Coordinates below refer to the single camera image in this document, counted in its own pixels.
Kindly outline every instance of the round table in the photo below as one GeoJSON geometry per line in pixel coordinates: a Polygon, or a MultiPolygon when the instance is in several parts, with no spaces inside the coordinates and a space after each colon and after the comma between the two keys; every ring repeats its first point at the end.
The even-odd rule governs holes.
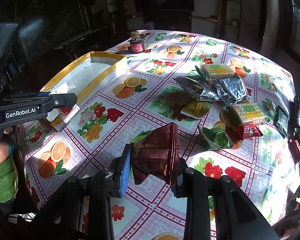
{"type": "MultiPolygon", "coordinates": [[[[295,90],[291,74],[271,60],[227,41],[171,31],[140,31],[146,50],[131,54],[129,41],[108,50],[127,56],[128,68],[111,80],[60,132],[43,122],[18,125],[18,143],[25,159],[29,191],[38,209],[71,175],[92,176],[122,154],[124,146],[141,132],[175,122],[179,127],[180,157],[189,167],[206,176],[229,175],[259,208],[271,225],[285,215],[288,190],[300,184],[300,164],[294,165],[287,144],[273,125],[268,102],[288,112],[295,90]],[[245,139],[239,149],[205,151],[198,138],[197,124],[207,128],[218,122],[222,103],[214,102],[209,113],[196,120],[180,113],[184,91],[174,78],[193,74],[195,65],[232,65],[243,79],[250,102],[260,103],[270,121],[259,125],[262,137],[245,139]],[[89,120],[100,122],[90,125],[89,120]],[[43,154],[64,140],[68,157],[58,172],[47,177],[38,172],[43,154]]],[[[82,217],[86,232],[88,203],[82,217]]],[[[149,176],[135,185],[130,174],[123,198],[111,199],[115,239],[151,240],[163,232],[183,237],[186,199],[173,196],[164,181],[149,176]]],[[[213,206],[210,208],[211,237],[216,236],[213,206]]]]}

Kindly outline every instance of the small bottle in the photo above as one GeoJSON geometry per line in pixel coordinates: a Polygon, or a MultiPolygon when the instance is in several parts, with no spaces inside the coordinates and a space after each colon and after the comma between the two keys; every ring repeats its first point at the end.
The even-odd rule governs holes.
{"type": "Polygon", "coordinates": [[[140,38],[139,32],[130,33],[130,50],[132,53],[141,53],[145,51],[145,42],[140,38]]]}

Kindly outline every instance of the yellow flower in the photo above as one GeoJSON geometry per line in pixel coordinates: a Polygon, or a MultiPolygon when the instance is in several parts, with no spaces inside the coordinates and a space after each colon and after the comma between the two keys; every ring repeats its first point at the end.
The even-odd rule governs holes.
{"type": "Polygon", "coordinates": [[[103,127],[95,122],[89,131],[82,134],[82,137],[85,138],[88,143],[91,143],[93,140],[100,138],[100,132],[102,131],[102,129],[103,127]]]}
{"type": "Polygon", "coordinates": [[[165,72],[166,72],[166,71],[164,70],[163,67],[159,67],[159,68],[157,68],[157,70],[155,70],[153,73],[154,73],[154,74],[161,75],[161,74],[163,74],[163,73],[165,73],[165,72]]]}

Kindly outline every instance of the tablecloth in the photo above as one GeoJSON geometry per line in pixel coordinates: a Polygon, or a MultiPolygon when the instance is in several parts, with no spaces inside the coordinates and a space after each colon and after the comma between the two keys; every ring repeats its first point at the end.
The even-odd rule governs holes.
{"type": "MultiPolygon", "coordinates": [[[[175,122],[179,127],[179,155],[188,166],[215,178],[229,175],[269,223],[276,223],[285,215],[288,189],[294,192],[300,184],[300,164],[294,166],[287,139],[275,129],[266,103],[272,100],[288,111],[295,95],[291,74],[260,54],[227,41],[195,33],[140,33],[145,52],[131,54],[125,45],[128,41],[109,49],[126,55],[128,68],[81,104],[82,110],[62,131],[39,121],[18,125],[26,182],[38,209],[67,177],[92,176],[108,167],[140,132],[175,122]],[[204,151],[197,124],[212,128],[220,120],[224,105],[214,102],[201,120],[186,117],[180,113],[186,95],[174,78],[191,75],[195,65],[209,63],[232,65],[244,81],[250,102],[261,103],[269,114],[271,120],[259,125],[262,137],[245,139],[238,149],[204,151]],[[44,178],[45,171],[38,171],[45,161],[44,153],[59,140],[66,142],[68,156],[56,174],[44,178]]],[[[89,212],[86,200],[84,232],[89,212]]],[[[111,210],[115,239],[151,240],[163,232],[183,237],[186,199],[175,198],[170,186],[154,176],[136,186],[130,174],[126,194],[111,199],[111,210]]],[[[210,220],[214,239],[213,204],[210,220]]]]}

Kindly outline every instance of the brown snack packet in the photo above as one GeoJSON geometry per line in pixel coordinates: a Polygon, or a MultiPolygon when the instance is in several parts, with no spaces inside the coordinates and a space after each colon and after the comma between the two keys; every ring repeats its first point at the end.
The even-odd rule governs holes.
{"type": "Polygon", "coordinates": [[[175,186],[178,164],[179,135],[174,122],[155,129],[133,144],[131,166],[136,185],[152,174],[175,186]]]}

